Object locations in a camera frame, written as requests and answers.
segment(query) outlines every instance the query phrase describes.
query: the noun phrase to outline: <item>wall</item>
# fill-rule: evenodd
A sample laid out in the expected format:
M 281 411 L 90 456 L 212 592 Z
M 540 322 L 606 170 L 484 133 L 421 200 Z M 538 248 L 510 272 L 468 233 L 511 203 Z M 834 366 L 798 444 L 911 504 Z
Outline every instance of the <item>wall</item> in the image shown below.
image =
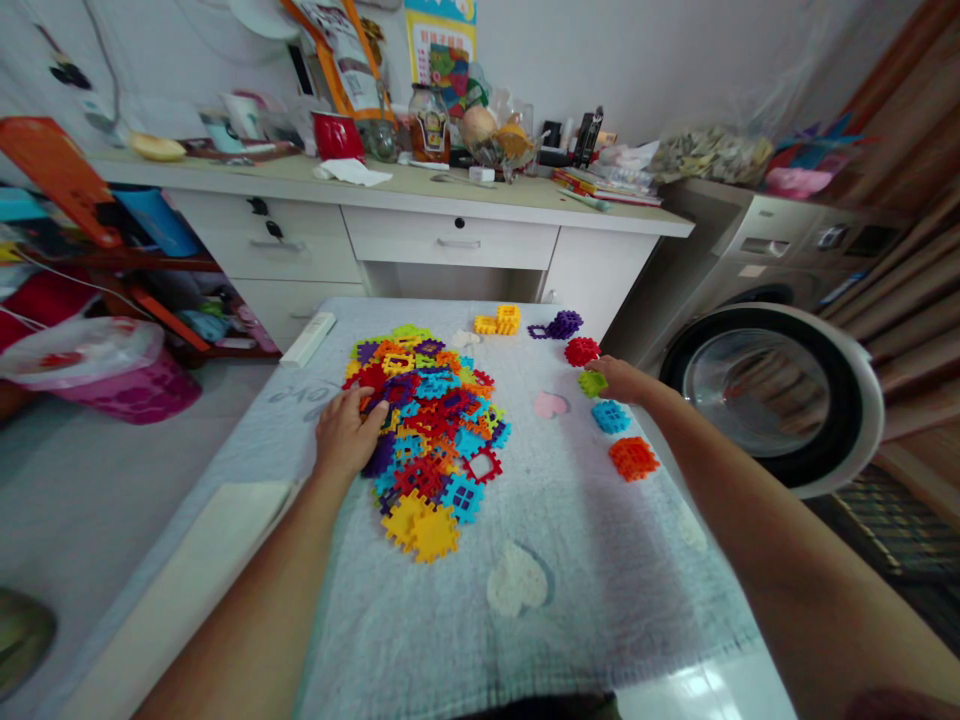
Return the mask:
M 109 76 L 90 22 L 76 0 L 29 0 L 54 38 L 90 76 L 106 107 Z M 135 129 L 183 137 L 202 133 L 197 105 L 218 91 L 248 87 L 283 99 L 295 92 L 282 44 L 249 33 L 227 0 L 90 0 L 123 87 L 125 118 Z M 769 96 L 796 66 L 814 17 L 818 46 L 837 43 L 871 22 L 872 0 L 481 0 L 478 47 L 488 80 L 534 103 L 537 123 L 579 117 L 603 104 L 604 127 L 639 143 L 669 123 L 742 115 L 744 94 Z M 842 105 L 919 0 L 882 0 L 883 22 L 846 36 L 846 59 L 821 73 L 820 100 L 807 112 Z M 388 41 L 395 99 L 409 99 L 403 13 L 361 6 Z M 52 114 L 87 149 L 100 136 L 76 111 L 78 92 L 49 74 L 50 53 L 17 4 L 0 4 L 0 114 Z M 0 176 L 6 176 L 0 167 Z

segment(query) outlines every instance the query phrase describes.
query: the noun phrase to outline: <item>white remote control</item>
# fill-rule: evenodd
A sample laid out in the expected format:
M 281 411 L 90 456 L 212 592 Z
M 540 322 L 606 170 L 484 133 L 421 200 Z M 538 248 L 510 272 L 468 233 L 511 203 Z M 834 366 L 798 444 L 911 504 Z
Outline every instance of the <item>white remote control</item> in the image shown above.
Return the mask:
M 290 349 L 280 358 L 280 367 L 304 368 L 337 322 L 333 313 L 319 312 L 307 323 Z

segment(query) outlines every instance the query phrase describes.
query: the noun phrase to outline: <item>pink heart pattern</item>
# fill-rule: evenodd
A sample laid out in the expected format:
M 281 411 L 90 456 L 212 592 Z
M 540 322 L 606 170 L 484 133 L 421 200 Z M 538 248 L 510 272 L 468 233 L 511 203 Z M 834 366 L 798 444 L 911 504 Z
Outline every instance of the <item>pink heart pattern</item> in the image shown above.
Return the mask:
M 533 401 L 533 411 L 537 414 L 537 417 L 549 420 L 555 415 L 564 415 L 570 412 L 570 403 L 567 402 L 565 397 L 541 390 L 537 399 Z

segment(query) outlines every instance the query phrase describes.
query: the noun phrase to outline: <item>red cup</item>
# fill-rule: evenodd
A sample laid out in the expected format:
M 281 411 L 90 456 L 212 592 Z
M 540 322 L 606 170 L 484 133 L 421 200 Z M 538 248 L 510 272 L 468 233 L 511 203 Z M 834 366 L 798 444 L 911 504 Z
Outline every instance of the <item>red cup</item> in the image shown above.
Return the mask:
M 356 158 L 363 162 L 363 141 L 352 117 L 312 112 L 313 137 L 321 160 Z

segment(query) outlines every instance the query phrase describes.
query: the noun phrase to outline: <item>person's left hand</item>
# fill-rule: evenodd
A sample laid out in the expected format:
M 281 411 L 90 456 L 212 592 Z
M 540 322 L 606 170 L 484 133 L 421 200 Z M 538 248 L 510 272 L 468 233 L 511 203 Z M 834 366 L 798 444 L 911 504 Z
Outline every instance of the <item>person's left hand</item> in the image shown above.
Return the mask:
M 323 410 L 317 424 L 317 461 L 313 477 L 331 477 L 349 483 L 373 454 L 380 426 L 390 405 L 381 401 L 366 421 L 360 418 L 360 400 L 373 388 L 352 388 L 340 393 Z

